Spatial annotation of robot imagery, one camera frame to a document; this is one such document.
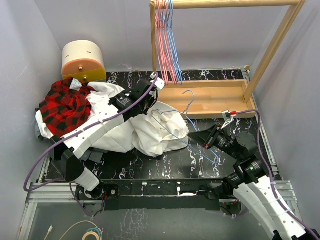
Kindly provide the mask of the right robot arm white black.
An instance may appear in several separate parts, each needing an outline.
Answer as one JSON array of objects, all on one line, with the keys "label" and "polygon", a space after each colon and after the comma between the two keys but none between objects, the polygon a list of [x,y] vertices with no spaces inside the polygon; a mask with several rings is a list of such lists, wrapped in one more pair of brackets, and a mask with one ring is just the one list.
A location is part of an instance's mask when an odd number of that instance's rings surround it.
[{"label": "right robot arm white black", "polygon": [[315,229],[308,228],[293,213],[276,189],[276,183],[258,153],[255,137],[249,132],[228,134],[220,124],[191,132],[188,137],[204,149],[216,147],[236,160],[234,173],[223,178],[215,189],[219,197],[236,198],[257,219],[272,240],[318,240]]}]

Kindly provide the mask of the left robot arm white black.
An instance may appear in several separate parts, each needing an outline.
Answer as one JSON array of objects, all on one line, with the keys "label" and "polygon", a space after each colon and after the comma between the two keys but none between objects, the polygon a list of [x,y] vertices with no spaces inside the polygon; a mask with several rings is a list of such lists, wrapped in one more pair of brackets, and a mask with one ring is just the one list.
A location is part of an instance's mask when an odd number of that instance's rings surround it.
[{"label": "left robot arm white black", "polygon": [[78,184],[91,199],[97,200],[103,195],[104,185],[81,163],[81,158],[110,131],[145,116],[157,102],[165,82],[161,78],[142,79],[130,91],[106,82],[91,82],[89,86],[95,96],[104,98],[100,107],[93,104],[94,114],[80,127],[63,137],[53,136],[49,155],[65,181]]}]

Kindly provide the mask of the pink hangers bundle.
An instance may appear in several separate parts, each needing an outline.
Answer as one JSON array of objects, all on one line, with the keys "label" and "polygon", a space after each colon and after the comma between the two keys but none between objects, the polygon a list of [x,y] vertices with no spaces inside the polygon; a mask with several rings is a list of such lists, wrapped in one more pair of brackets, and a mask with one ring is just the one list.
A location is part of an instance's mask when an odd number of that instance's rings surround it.
[{"label": "pink hangers bundle", "polygon": [[161,76],[166,85],[170,82],[176,85],[178,79],[174,68],[169,36],[167,33],[167,20],[169,19],[168,4],[166,0],[155,0],[154,6],[156,49]]}]

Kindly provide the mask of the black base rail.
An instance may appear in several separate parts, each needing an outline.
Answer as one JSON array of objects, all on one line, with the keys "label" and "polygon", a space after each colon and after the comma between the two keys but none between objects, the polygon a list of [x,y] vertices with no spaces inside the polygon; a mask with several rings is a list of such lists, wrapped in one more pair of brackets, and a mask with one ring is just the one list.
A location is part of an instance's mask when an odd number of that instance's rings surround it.
[{"label": "black base rail", "polygon": [[78,186],[76,198],[84,206],[99,205],[101,211],[203,209],[241,216],[248,210],[230,190],[223,191],[221,179],[134,179],[103,183],[103,190],[93,198]]}]

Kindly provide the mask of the blue hangers bundle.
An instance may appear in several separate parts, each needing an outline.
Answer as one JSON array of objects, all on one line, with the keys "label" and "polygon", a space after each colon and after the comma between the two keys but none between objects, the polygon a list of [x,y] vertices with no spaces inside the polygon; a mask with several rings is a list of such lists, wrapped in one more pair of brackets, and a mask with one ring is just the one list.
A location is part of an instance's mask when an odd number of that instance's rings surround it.
[{"label": "blue hangers bundle", "polygon": [[179,56],[176,48],[174,33],[173,33],[173,15],[174,15],[174,4],[172,0],[166,0],[166,9],[167,9],[167,17],[166,17],[166,30],[169,41],[169,49],[172,58],[173,68],[176,74],[177,82],[182,85],[183,77],[182,71],[179,64]]}]

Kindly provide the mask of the black garment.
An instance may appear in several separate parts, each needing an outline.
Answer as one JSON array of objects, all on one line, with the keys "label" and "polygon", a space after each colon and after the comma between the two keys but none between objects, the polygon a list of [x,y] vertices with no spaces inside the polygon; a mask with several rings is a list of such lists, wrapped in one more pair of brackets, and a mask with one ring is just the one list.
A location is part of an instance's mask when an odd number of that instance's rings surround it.
[{"label": "black garment", "polygon": [[130,162],[135,161],[137,156],[129,151],[126,153],[109,151],[102,156],[104,163],[101,164],[101,177],[103,179],[111,179],[120,174],[123,169],[130,166]]}]

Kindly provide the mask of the wooden clothes rack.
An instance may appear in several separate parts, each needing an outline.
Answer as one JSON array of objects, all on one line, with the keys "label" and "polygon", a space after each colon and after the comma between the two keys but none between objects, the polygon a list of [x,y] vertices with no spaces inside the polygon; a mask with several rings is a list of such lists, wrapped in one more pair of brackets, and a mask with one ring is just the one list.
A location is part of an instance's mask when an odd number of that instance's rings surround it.
[{"label": "wooden clothes rack", "polygon": [[195,92],[195,105],[191,107],[190,116],[195,119],[221,118],[222,111],[250,111],[256,105],[253,99],[259,81],[262,79],[277,50],[285,39],[295,19],[300,13],[303,0],[175,0],[175,9],[204,8],[245,8],[287,6],[288,10],[272,38],[250,82],[244,79],[234,80],[199,80],[186,81],[181,87],[169,83],[160,93],[160,101],[182,109],[187,98],[182,96],[184,90]]}]

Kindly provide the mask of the red black plaid shirt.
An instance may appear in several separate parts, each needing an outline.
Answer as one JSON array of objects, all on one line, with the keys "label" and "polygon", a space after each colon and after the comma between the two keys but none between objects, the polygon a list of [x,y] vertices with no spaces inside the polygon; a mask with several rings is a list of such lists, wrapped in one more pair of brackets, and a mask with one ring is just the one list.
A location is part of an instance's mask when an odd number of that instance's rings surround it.
[{"label": "red black plaid shirt", "polygon": [[63,137],[87,122],[91,115],[91,103],[87,96],[94,90],[87,84],[72,89],[76,79],[68,77],[55,82],[44,101],[39,104],[43,122],[50,132]]}]

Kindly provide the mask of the white shirt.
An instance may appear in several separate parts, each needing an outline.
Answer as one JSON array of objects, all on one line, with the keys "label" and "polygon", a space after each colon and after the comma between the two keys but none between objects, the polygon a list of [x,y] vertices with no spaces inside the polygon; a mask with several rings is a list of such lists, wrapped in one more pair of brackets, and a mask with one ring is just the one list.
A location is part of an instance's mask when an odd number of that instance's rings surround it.
[{"label": "white shirt", "polygon": [[[80,128],[108,118],[113,113],[109,100],[124,89],[106,82],[90,82],[94,90],[87,96],[91,104],[88,121]],[[68,147],[82,156],[89,145],[84,146],[86,137],[93,140],[91,147],[104,151],[127,153],[137,149],[149,157],[157,157],[164,152],[180,150],[187,146],[189,128],[175,108],[158,101],[147,115],[140,114],[123,124],[105,132],[101,125],[94,126],[80,135],[65,141]]]}]

